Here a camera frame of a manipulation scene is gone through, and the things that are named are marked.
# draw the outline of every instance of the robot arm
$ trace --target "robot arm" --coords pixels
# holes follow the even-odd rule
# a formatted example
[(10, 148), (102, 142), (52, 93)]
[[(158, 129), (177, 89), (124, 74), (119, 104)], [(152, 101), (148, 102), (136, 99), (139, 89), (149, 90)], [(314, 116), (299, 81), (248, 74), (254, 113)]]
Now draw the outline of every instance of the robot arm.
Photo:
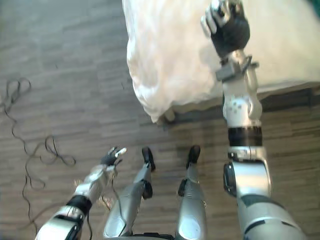
[(89, 211), (105, 187), (117, 176), (115, 161), (126, 152), (114, 147), (93, 167), (90, 174), (77, 186), (71, 199), (47, 221), (35, 237), (36, 240), (79, 240), (82, 226)]
[(271, 196), (271, 177), (262, 141), (262, 105), (252, 57), (244, 47), (250, 28), (240, 0), (213, 0), (201, 18), (221, 58), (216, 78), (223, 87), (223, 116), (228, 127), (230, 162), (224, 165), (224, 189), (235, 197), (244, 239), (307, 239), (289, 213)]

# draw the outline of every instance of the white sheet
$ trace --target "white sheet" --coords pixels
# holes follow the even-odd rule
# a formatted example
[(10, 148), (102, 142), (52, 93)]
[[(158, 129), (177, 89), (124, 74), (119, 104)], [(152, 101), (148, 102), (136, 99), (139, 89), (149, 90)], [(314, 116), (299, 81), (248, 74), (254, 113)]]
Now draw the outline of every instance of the white sheet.
[[(200, 18), (211, 0), (122, 0), (133, 89), (153, 122), (172, 105), (220, 97), (219, 57)], [(243, 0), (259, 91), (320, 82), (320, 22), (307, 0)]]

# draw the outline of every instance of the wooden floor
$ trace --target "wooden floor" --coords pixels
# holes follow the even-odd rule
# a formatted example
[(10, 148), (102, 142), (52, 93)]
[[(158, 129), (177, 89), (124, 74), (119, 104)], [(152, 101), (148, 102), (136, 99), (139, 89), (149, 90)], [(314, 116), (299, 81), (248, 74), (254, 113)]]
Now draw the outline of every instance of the wooden floor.
[[(242, 239), (234, 198), (223, 190), (227, 162), (227, 128), (219, 108), (189, 113), (174, 125), (151, 123), (135, 97), (126, 64), (128, 37), (120, 0), (0, 1), (0, 91), (6, 80), (27, 77), (32, 91), (12, 108), (18, 134), (30, 149), (53, 134), (59, 151), (77, 164), (30, 168), (47, 186), (28, 188), (32, 216), (67, 200), (74, 179), (83, 178), (114, 145), (127, 147), (115, 186), (123, 189), (143, 164), (142, 146), (152, 149), (157, 170), (152, 199), (142, 201), (134, 232), (174, 234), (177, 190), (185, 174), (189, 147), (199, 144), (201, 185), (206, 197), (209, 239)], [(273, 179), (273, 197), (280, 201), (310, 239), (320, 239), (320, 107), (299, 106), (265, 113), (264, 143)], [(27, 156), (0, 117), (0, 222), (25, 223), (28, 205), (22, 198)], [(36, 222), (41, 226), (56, 209)], [(90, 213), (93, 239), (101, 238), (107, 212)], [(32, 227), (21, 231), (0, 225), (10, 239), (34, 238)], [(89, 239), (84, 226), (82, 239)]]

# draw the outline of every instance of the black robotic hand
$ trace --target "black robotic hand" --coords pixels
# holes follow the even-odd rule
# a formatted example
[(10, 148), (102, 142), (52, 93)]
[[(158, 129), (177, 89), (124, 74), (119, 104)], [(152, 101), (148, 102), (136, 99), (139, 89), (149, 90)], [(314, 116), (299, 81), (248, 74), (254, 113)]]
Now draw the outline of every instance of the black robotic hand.
[(100, 164), (104, 164), (107, 166), (117, 165), (117, 163), (121, 162), (122, 159), (120, 159), (117, 163), (115, 163), (116, 160), (120, 155), (124, 154), (126, 151), (127, 151), (126, 148), (122, 148), (118, 150), (118, 147), (114, 146), (108, 151), (108, 153), (103, 158), (101, 158)]
[(201, 25), (221, 59), (244, 49), (250, 38), (249, 23), (240, 0), (213, 0), (201, 18)]

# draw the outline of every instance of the robot leg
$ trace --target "robot leg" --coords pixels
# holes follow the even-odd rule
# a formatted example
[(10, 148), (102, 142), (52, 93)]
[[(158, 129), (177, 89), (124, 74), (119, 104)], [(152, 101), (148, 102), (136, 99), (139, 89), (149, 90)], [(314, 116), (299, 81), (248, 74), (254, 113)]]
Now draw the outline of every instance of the robot leg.
[(196, 168), (199, 155), (200, 147), (193, 146), (188, 156), (186, 178), (179, 187), (178, 194), (182, 197), (182, 201), (175, 233), (177, 240), (207, 239), (205, 197)]
[(144, 157), (142, 169), (136, 175), (133, 183), (122, 191), (111, 209), (103, 231), (105, 239), (130, 236), (138, 215), (141, 197), (149, 199), (153, 195), (151, 172), (156, 168), (153, 156), (148, 147), (142, 149), (142, 155)]

